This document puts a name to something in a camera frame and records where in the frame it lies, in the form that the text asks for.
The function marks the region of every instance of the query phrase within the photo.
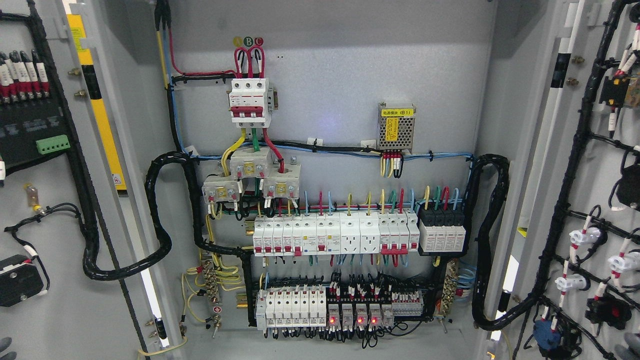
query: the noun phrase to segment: green terminal block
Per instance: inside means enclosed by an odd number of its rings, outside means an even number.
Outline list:
[[[71,147],[71,145],[69,145],[69,139],[66,135],[58,135],[52,138],[36,140],[36,146],[38,146],[38,152],[42,155],[49,154],[50,152],[68,149]]]

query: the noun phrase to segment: circuit breaker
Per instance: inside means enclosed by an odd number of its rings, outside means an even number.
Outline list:
[[[232,79],[229,93],[231,121],[238,127],[269,127],[274,108],[269,79]]]

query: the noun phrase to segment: screw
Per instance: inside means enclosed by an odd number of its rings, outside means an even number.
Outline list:
[[[578,86],[580,84],[580,81],[578,81],[578,79],[568,78],[566,80],[566,84],[569,86]]]

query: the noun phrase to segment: miniature circuit breaker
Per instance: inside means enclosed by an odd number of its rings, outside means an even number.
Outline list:
[[[238,127],[269,127],[275,97],[269,79],[233,79],[229,92],[231,121]]]
[[[378,150],[402,151],[413,148],[413,127],[416,109],[413,104],[387,104],[378,106],[380,118]]]
[[[246,177],[257,177],[264,179],[271,172],[271,162],[268,147],[261,147],[260,151],[254,151],[253,147],[242,147],[231,155],[229,169],[231,176],[235,179]]]
[[[278,165],[273,166],[264,180],[265,208],[269,207],[271,199],[296,200],[300,197],[300,165],[287,165],[284,173],[279,173],[278,168]]]
[[[232,176],[207,176],[202,185],[202,195],[211,213],[211,205],[217,202],[240,201],[237,181]]]

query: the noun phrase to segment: glove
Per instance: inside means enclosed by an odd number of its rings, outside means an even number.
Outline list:
[[[11,338],[4,338],[0,340],[0,354],[5,351],[9,345],[11,345]],[[15,360],[18,357],[15,351],[11,351],[6,353],[5,355],[0,357],[0,360]]]
[[[616,353],[622,360],[640,360],[640,334],[632,334],[630,332],[625,333],[625,341],[628,348],[617,344]]]

